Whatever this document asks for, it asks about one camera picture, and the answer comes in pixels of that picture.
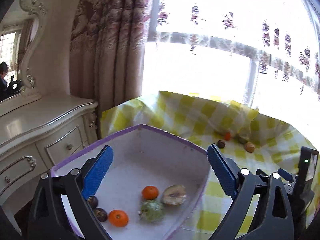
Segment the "yellow white checkered tablecloth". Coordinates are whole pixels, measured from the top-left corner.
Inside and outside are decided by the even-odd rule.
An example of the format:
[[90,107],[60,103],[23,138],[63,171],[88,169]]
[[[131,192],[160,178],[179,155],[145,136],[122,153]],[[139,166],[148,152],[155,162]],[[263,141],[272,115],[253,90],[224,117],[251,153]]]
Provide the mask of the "yellow white checkered tablecloth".
[[[147,124],[187,139],[205,150],[221,140],[225,146],[220,151],[252,173],[259,168],[267,174],[278,168],[296,173],[300,148],[319,150],[319,146],[313,146],[290,124],[236,101],[214,101],[173,92],[140,96],[105,110],[99,124],[102,138],[137,124]],[[253,153],[247,152],[240,141],[253,144]],[[199,207],[175,239],[208,239],[231,202],[211,171]]]

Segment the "orange-brown fruit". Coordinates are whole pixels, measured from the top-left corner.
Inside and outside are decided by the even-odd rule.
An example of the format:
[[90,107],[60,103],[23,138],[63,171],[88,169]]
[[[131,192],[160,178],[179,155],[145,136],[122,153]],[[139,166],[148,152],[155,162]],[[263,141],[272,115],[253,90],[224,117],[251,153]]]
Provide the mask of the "orange-brown fruit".
[[253,153],[255,150],[255,145],[251,142],[247,142],[244,144],[244,149],[249,153]]

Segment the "cut green fruit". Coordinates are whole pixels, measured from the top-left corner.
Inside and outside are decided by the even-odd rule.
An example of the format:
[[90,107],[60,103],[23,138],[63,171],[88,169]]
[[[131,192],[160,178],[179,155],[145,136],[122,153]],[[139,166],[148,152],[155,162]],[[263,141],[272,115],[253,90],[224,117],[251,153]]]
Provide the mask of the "cut green fruit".
[[246,143],[248,143],[250,141],[250,139],[248,137],[244,137],[244,136],[241,136],[239,134],[237,134],[235,136],[235,139],[238,141],[238,143],[244,145]]

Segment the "orange tangerine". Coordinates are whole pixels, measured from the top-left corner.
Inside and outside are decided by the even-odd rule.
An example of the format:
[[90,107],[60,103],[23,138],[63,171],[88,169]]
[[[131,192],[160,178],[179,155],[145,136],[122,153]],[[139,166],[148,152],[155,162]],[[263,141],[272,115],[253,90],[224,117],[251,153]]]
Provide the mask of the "orange tangerine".
[[146,200],[154,200],[159,196],[159,190],[155,186],[146,186],[142,190],[142,197]]
[[129,223],[128,215],[122,210],[112,210],[108,215],[109,222],[118,228],[127,226]]

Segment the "yellow-green fruit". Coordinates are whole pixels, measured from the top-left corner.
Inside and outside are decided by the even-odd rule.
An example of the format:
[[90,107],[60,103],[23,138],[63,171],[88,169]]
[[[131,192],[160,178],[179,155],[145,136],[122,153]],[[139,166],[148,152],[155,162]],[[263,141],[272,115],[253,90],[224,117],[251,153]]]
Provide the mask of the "yellow-green fruit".
[[166,188],[162,194],[162,203],[179,206],[186,200],[187,194],[183,185],[172,185]]

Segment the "small red-orange tangerine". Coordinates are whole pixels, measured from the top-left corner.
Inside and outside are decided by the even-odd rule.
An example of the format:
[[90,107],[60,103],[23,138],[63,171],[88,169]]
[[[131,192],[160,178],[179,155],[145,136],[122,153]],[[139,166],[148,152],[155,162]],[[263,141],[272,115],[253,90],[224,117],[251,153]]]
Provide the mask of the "small red-orange tangerine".
[[231,139],[231,133],[229,133],[229,132],[227,132],[225,135],[224,135],[224,139],[226,140],[226,141],[229,141],[230,139]]

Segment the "cream ornate dresser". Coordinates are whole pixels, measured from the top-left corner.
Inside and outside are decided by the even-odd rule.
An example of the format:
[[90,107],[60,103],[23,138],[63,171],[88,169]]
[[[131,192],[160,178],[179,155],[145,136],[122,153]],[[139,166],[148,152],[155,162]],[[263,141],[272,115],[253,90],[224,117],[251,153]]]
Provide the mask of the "cream ornate dresser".
[[1,208],[18,234],[16,215],[33,198],[39,177],[97,140],[92,99],[44,96],[1,116]]

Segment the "pink floral drape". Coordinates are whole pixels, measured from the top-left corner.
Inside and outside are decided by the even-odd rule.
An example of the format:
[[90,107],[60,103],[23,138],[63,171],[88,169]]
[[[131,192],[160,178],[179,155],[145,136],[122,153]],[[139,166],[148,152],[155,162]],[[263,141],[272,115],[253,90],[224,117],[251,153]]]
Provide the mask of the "pink floral drape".
[[140,96],[153,0],[79,0],[69,56],[73,96],[104,111]]

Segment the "ornate framed mirror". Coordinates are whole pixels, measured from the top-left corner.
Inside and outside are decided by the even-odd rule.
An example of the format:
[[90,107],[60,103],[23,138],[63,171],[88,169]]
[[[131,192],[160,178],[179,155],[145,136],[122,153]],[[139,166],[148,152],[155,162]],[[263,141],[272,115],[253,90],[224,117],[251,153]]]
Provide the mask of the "ornate framed mirror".
[[43,35],[47,14],[42,0],[14,0],[1,20],[1,61],[8,65],[1,116],[41,98],[30,59]]

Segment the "dark brown mangosteen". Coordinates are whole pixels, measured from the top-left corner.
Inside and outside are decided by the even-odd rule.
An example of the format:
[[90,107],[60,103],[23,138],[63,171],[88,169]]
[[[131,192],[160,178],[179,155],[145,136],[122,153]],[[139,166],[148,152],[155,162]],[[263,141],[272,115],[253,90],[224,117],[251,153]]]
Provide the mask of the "dark brown mangosteen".
[[223,149],[225,148],[226,143],[223,140],[218,140],[216,145],[218,148]]
[[95,209],[95,208],[97,208],[98,207],[98,199],[97,199],[97,197],[96,196],[89,196],[88,198],[87,198],[87,202],[88,202],[88,204],[90,205],[90,207],[92,208],[92,209]]
[[96,207],[95,209],[93,209],[93,212],[94,212],[95,217],[97,218],[97,220],[99,220],[100,222],[107,221],[108,214],[104,209],[102,209],[100,207]]

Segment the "white purple-rimmed cardboard box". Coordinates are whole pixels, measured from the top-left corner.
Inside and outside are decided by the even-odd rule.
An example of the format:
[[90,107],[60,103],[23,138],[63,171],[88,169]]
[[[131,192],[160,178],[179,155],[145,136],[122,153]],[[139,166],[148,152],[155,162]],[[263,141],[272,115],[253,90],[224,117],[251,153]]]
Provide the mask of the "white purple-rimmed cardboard box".
[[[148,125],[136,125],[116,132],[56,164],[52,175],[64,176],[80,168],[105,146],[111,146],[113,161],[96,196],[106,211],[122,210],[129,223],[123,228],[104,222],[112,239],[193,239],[193,221],[210,174],[206,151],[178,136]],[[166,206],[165,216],[156,223],[143,221],[138,212],[142,189],[155,186],[163,192],[183,185],[186,200],[179,206]]]

